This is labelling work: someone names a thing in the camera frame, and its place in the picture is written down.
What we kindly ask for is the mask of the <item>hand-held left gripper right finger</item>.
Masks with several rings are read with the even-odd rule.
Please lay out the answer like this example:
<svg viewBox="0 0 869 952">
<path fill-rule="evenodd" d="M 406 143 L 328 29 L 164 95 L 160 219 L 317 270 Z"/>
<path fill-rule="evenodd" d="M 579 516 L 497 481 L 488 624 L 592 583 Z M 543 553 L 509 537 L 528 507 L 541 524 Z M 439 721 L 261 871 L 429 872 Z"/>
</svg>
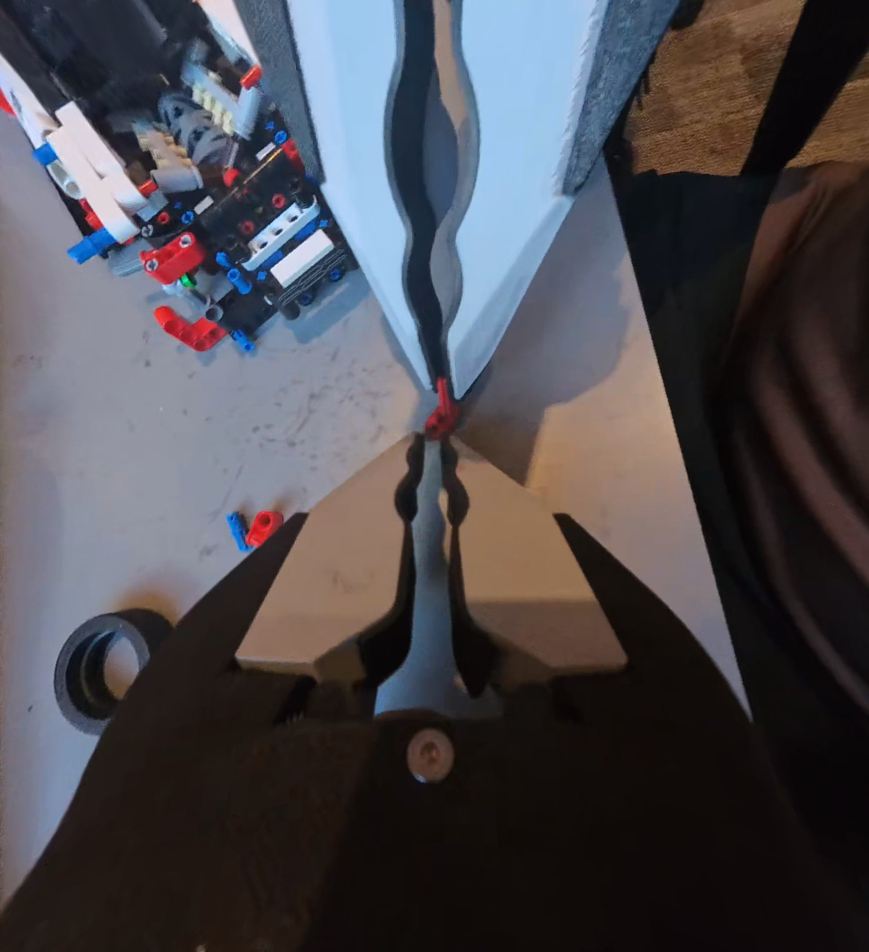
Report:
<svg viewBox="0 0 869 952">
<path fill-rule="evenodd" d="M 468 694 L 623 670 L 628 656 L 550 509 L 453 437 L 440 461 L 452 652 Z"/>
</svg>

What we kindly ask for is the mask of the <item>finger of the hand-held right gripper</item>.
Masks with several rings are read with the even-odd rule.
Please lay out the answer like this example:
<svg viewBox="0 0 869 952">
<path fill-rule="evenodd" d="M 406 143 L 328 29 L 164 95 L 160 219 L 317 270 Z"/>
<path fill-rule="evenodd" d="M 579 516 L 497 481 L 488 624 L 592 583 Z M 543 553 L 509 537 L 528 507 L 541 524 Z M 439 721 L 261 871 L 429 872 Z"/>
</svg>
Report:
<svg viewBox="0 0 869 952">
<path fill-rule="evenodd" d="M 571 208 L 600 3 L 435 2 L 434 290 L 454 398 L 495 353 Z"/>
<path fill-rule="evenodd" d="M 389 1 L 290 1 L 287 7 L 322 191 L 419 383 L 432 389 L 405 289 L 409 229 L 392 170 L 402 15 Z"/>
</svg>

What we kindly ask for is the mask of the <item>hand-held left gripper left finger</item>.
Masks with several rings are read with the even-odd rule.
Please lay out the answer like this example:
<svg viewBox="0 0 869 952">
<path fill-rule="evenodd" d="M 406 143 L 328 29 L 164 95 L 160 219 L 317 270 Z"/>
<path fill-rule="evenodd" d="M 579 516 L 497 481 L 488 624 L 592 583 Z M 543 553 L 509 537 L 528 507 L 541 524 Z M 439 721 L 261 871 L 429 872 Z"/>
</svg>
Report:
<svg viewBox="0 0 869 952">
<path fill-rule="evenodd" d="M 401 666 L 424 459 L 424 437 L 406 437 L 311 510 L 238 648 L 242 668 L 376 687 Z"/>
</svg>

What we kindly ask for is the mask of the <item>toy brick race car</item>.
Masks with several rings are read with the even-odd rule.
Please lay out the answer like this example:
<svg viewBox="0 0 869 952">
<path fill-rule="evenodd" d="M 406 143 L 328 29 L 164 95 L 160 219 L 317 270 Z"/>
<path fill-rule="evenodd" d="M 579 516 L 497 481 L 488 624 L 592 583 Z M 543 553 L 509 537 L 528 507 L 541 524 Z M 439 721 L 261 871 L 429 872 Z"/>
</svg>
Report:
<svg viewBox="0 0 869 952">
<path fill-rule="evenodd" d="M 69 258 L 155 280 L 195 353 L 254 351 L 359 268 L 273 91 L 203 2 L 0 1 L 0 109 L 79 228 Z"/>
</svg>

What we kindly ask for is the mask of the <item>grey desk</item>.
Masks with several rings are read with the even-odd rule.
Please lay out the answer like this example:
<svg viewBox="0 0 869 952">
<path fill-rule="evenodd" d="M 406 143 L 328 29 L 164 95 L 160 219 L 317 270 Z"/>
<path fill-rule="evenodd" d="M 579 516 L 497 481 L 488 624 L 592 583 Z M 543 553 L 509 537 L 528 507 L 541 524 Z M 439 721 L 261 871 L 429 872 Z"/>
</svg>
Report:
<svg viewBox="0 0 869 952">
<path fill-rule="evenodd" d="M 307 510 L 433 402 L 362 274 L 254 355 L 156 327 L 141 274 L 78 266 L 58 191 L 0 115 L 0 902 L 95 740 L 57 706 L 60 647 L 124 607 L 182 615 L 239 561 L 226 514 Z M 474 393 L 462 438 L 603 543 L 748 701 L 600 163 Z"/>
</svg>

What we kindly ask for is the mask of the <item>black toy tyre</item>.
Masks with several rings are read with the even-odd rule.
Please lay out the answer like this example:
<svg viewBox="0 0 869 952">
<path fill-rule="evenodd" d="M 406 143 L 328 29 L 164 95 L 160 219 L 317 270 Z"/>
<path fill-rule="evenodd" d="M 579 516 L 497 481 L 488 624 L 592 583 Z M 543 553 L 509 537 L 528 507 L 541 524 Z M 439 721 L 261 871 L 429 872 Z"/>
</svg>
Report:
<svg viewBox="0 0 869 952">
<path fill-rule="evenodd" d="M 109 657 L 115 649 L 129 653 L 132 684 L 172 629 L 165 616 L 144 607 L 98 614 L 79 625 L 63 643 L 53 676 L 64 720 L 84 735 L 100 737 L 123 697 L 109 678 Z"/>
</svg>

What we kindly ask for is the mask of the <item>person's brown shirt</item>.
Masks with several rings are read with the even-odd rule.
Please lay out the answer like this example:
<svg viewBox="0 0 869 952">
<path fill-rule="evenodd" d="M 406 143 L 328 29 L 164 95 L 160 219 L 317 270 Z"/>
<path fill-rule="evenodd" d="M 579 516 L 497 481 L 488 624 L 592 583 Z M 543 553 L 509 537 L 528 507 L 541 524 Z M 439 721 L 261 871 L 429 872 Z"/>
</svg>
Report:
<svg viewBox="0 0 869 952">
<path fill-rule="evenodd" d="M 869 164 L 778 175 L 724 375 L 726 445 L 759 562 L 869 716 Z"/>
</svg>

